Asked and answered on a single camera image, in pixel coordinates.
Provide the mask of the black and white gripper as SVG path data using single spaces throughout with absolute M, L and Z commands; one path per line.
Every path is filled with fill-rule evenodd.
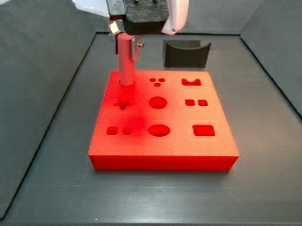
M 117 54 L 116 21 L 123 22 L 131 40 L 131 57 L 136 61 L 140 49 L 146 46 L 144 34 L 176 34 L 186 25 L 188 0 L 72 0 L 80 11 L 101 16 L 108 21 L 108 28 Z

